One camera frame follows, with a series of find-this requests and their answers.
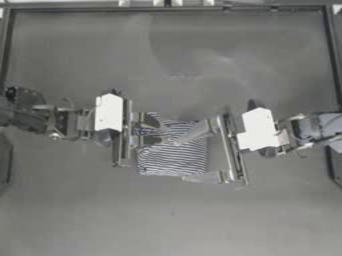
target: metal frame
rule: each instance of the metal frame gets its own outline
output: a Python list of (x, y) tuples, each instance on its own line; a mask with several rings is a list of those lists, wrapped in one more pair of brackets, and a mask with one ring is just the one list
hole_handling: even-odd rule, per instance
[[(121, 1), (129, 1), (130, 7), (121, 7)], [(328, 49), (335, 77), (335, 86), (337, 94), (337, 104), (342, 110), (342, 56), (340, 51), (336, 19), (333, 5), (311, 5), (311, 4), (277, 4), (277, 5), (246, 5), (224, 3), (222, 0), (150, 0), (149, 2), (134, 2), (134, 0), (119, 0), (115, 2), (71, 2), (71, 3), (3, 3), (0, 8), (5, 9), (2, 22), (0, 38), (0, 93), (5, 89), (9, 73), (9, 62), (11, 55), (11, 39), (14, 30), (15, 15), (18, 12), (232, 12), (232, 13), (256, 13), (256, 12), (319, 12), (323, 14), (323, 23), (325, 27)], [(331, 149), (327, 149), (328, 168), (335, 176), (335, 159)]]

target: black border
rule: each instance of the black border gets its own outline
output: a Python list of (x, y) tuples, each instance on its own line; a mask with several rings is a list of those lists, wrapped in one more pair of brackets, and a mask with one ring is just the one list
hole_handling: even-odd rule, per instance
[[(333, 5), (311, 5), (311, 4), (277, 4), (277, 5), (233, 5), (230, 3), (220, 4), (216, 6), (205, 7), (200, 5), (200, 2), (190, 2), (190, 6), (170, 7), (153, 7), (153, 1), (145, 2), (145, 7), (136, 6), (119, 7), (118, 2), (78, 2), (78, 3), (27, 3), (27, 4), (0, 4), (0, 8), (5, 10), (3, 23), (2, 23), (2, 40), (0, 40), (0, 93), (5, 90), (7, 73), (9, 73), (9, 62), (11, 54), (11, 40), (14, 30), (14, 20), (18, 12), (320, 12), (323, 14), (323, 23), (325, 27), (327, 43), (329, 49), (336, 96), (339, 109), (342, 110), (342, 58), (340, 43), (337, 37), (336, 18), (339, 15), (335, 13)], [(328, 170), (331, 177), (335, 177), (335, 157), (332, 149), (327, 147), (327, 159), (328, 159)]]

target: gray background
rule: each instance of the gray background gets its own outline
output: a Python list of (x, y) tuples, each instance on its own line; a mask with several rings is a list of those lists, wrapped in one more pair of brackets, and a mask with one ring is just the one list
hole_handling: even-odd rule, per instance
[[(320, 14), (21, 14), (9, 85), (91, 106), (107, 88), (137, 110), (197, 119), (250, 98), (277, 117), (336, 110)], [(252, 187), (113, 169), (110, 151), (10, 130), (14, 185), (0, 199), (0, 255), (335, 255), (342, 191), (324, 150), (246, 156)], [(210, 169), (221, 168), (214, 141)]]

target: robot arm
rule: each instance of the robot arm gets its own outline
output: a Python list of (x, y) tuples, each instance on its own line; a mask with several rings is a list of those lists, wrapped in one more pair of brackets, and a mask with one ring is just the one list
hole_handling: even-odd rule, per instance
[[(220, 136), (226, 154), (225, 170), (184, 177), (192, 182), (249, 185), (244, 162), (246, 152), (258, 151), (265, 157), (277, 157), (315, 145), (331, 146), (342, 153), (342, 113), (315, 113), (276, 121), (273, 113), (254, 106), (242, 115), (245, 132), (238, 133), (230, 112), (205, 119), (182, 135), (176, 145), (200, 138)], [(0, 96), (0, 126), (50, 136), (53, 139), (91, 140), (113, 148), (113, 165), (130, 166), (133, 150), (164, 144), (164, 136), (137, 133), (138, 129), (165, 129), (148, 113), (133, 111), (132, 100), (115, 90), (97, 97), (93, 109), (75, 109), (46, 104), (37, 91), (9, 87)]]

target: striped cloth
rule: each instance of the striped cloth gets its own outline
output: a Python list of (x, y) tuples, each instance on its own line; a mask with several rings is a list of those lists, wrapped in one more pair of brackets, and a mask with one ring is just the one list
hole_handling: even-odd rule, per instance
[(208, 170), (208, 138), (182, 145), (176, 140), (190, 131), (198, 122), (174, 121), (161, 118), (160, 113), (149, 113), (165, 128), (141, 129), (141, 135), (169, 136), (168, 142), (138, 149), (138, 169), (142, 175), (192, 176)]

